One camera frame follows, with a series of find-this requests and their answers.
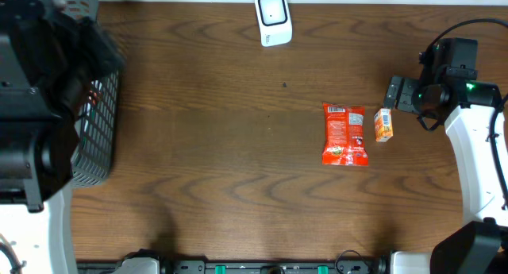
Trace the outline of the small orange carton box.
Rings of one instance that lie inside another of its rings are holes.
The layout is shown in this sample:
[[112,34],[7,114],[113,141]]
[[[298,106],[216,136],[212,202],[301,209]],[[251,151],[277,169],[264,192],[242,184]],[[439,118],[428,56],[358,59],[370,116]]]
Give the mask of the small orange carton box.
[[386,142],[394,136],[390,109],[381,108],[376,112],[374,127],[377,142]]

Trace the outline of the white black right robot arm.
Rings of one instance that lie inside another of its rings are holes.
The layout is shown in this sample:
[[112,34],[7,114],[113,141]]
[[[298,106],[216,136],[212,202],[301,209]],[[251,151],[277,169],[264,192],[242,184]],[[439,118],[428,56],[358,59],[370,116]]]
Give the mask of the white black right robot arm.
[[499,88],[470,76],[395,76],[383,105],[444,127],[456,158],[463,207],[461,228],[430,253],[392,253],[390,272],[506,272],[507,147]]

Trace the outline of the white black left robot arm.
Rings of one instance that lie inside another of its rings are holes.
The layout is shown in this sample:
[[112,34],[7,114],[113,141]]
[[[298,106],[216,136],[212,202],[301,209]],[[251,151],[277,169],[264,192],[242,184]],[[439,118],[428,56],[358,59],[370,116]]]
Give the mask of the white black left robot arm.
[[76,188],[114,161],[124,60],[98,0],[1,0],[1,270],[77,273]]

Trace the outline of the red snack bag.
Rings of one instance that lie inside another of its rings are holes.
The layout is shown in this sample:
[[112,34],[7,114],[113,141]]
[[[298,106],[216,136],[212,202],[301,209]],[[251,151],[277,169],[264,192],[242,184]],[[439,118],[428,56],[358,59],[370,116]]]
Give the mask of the red snack bag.
[[368,166],[364,147],[364,108],[323,103],[325,114],[324,165]]

